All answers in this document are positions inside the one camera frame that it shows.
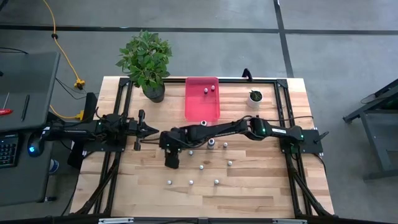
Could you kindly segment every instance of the butcher block tabletop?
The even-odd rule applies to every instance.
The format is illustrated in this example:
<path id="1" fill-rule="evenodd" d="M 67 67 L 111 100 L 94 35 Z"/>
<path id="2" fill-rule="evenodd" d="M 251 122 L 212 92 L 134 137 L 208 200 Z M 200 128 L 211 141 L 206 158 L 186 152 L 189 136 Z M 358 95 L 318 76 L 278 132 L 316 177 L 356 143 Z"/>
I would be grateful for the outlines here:
<path id="1" fill-rule="evenodd" d="M 114 109 L 118 83 L 121 77 L 104 77 L 98 98 L 98 114 L 110 114 Z M 294 116 L 310 116 L 304 80 L 288 78 L 290 100 Z M 138 118 L 138 111 L 146 113 L 145 122 L 161 131 L 189 124 L 185 120 L 185 84 L 166 83 L 164 101 L 153 103 L 140 88 L 133 87 L 129 117 Z M 251 89 L 261 90 L 263 101 L 254 110 L 246 100 Z M 123 91 L 122 113 L 126 90 Z M 279 119 L 274 86 L 258 83 L 220 83 L 220 118 L 216 123 L 236 121 L 245 115 L 259 115 L 263 119 Z M 280 90 L 285 111 L 285 100 Z M 303 129 L 313 128 L 312 118 L 297 118 L 295 124 Z M 157 138 L 159 134 L 147 139 Z M 135 137 L 128 137 L 122 153 L 118 181 L 111 215 L 113 217 L 214 217 L 214 218 L 293 218 L 292 198 L 284 155 L 277 138 L 251 141 L 235 134 L 215 138 L 215 148 L 206 145 L 179 154 L 180 168 L 164 166 L 164 151 L 155 144 L 141 144 L 135 151 Z M 77 211 L 98 186 L 103 152 L 95 152 L 82 164 L 71 212 Z M 330 213 L 333 213 L 325 170 L 319 158 L 302 155 L 308 188 Z M 297 191 L 300 208 L 304 212 L 301 190 Z M 103 206 L 108 196 L 104 191 Z"/>

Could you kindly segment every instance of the concrete floor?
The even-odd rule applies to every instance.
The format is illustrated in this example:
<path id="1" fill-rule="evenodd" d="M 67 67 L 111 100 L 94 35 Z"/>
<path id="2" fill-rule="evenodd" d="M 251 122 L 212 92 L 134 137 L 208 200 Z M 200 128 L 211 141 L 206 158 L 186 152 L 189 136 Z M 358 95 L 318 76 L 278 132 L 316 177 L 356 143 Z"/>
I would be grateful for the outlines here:
<path id="1" fill-rule="evenodd" d="M 277 28 L 272 0 L 48 2 L 59 25 Z M 286 29 L 398 29 L 398 2 L 394 0 L 280 0 L 280 6 Z M 14 0 L 0 12 L 0 23 L 49 25 L 51 17 L 40 0 Z M 50 34 L 2 30 L 0 46 L 29 53 L 57 51 Z M 58 34 L 72 64 L 86 80 L 86 90 L 93 92 L 99 91 L 103 76 L 121 74 L 114 66 L 118 49 L 135 35 Z M 255 77 L 286 77 L 279 34 L 163 32 L 160 36 L 172 45 L 174 56 L 168 68 L 173 76 L 239 77 L 247 67 Z M 376 157 L 361 122 L 346 125 L 342 120 L 361 106 L 360 99 L 398 77 L 398 36 L 287 35 L 287 44 L 294 76 L 305 80 L 315 124 L 320 131 L 330 131 L 323 147 L 335 213 L 344 218 L 398 222 L 398 178 L 362 180 L 364 174 L 378 170 Z M 57 76 L 70 86 L 75 81 L 64 58 Z M 84 103 L 70 98 L 56 84 L 52 104 L 59 112 L 77 114 Z M 54 156 L 61 159 L 67 153 L 60 147 Z M 64 168 L 49 183 L 59 200 L 0 207 L 0 220 L 60 215 L 76 176 L 75 170 Z"/>

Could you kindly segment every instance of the potted plant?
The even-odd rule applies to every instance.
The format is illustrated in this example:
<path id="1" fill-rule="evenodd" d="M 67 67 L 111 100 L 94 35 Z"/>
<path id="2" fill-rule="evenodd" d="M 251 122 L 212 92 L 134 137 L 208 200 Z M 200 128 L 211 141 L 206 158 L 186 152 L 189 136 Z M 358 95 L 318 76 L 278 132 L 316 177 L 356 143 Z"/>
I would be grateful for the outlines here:
<path id="1" fill-rule="evenodd" d="M 260 107 L 262 101 L 262 93 L 259 90 L 251 90 L 248 98 L 248 106 L 251 108 Z"/>
<path id="2" fill-rule="evenodd" d="M 120 52 L 122 59 L 116 65 L 122 68 L 122 72 L 130 77 L 136 87 L 142 87 L 146 97 L 160 103 L 165 92 L 163 78 L 170 75 L 166 67 L 172 56 L 169 43 L 162 41 L 159 34 L 141 31 Z"/>

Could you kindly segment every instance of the pink bin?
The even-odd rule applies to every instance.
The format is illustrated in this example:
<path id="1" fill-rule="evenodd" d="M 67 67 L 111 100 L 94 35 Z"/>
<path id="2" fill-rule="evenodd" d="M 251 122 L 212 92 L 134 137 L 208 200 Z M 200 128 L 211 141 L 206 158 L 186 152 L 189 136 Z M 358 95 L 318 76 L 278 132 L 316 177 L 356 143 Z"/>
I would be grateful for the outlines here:
<path id="1" fill-rule="evenodd" d="M 220 118 L 218 78 L 187 78 L 185 80 L 185 118 L 187 121 L 217 121 Z"/>

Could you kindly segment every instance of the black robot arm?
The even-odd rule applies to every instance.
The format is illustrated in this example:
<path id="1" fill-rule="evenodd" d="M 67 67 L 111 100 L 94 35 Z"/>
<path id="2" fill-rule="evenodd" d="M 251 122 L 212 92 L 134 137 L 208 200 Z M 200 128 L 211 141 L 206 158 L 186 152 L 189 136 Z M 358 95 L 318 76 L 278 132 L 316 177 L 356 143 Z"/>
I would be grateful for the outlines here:
<path id="1" fill-rule="evenodd" d="M 293 126 L 282 128 L 270 125 L 258 116 L 245 116 L 237 121 L 214 126 L 189 125 L 162 131 L 159 147 L 165 150 L 165 166 L 177 169 L 178 154 L 183 149 L 192 149 L 204 145 L 209 139 L 231 134 L 244 134 L 251 140 L 261 141 L 272 136 L 291 141 L 303 141 L 302 128 Z"/>
<path id="2" fill-rule="evenodd" d="M 158 133 L 159 130 L 146 125 L 144 110 L 139 110 L 138 118 L 136 121 L 123 114 L 108 114 L 89 123 L 55 122 L 43 129 L 41 139 L 43 141 L 69 139 L 76 142 L 90 142 L 95 143 L 100 149 L 106 149 L 106 146 L 124 147 L 122 143 L 126 136 L 137 136 L 134 149 L 139 150 L 141 148 L 139 139 Z"/>

